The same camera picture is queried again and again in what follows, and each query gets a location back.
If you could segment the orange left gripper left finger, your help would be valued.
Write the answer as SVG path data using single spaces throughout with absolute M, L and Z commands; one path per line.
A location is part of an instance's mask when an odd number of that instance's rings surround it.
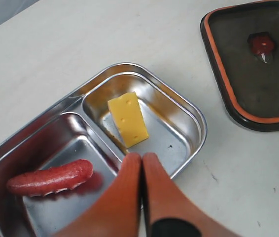
M 55 237 L 137 237 L 140 223 L 141 157 L 127 154 L 101 197 Z

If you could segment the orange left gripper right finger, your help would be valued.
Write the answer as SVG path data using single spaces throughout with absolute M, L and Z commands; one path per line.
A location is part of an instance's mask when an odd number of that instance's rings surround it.
M 171 180 L 155 153 L 143 164 L 143 206 L 148 237 L 237 237 L 191 202 Z

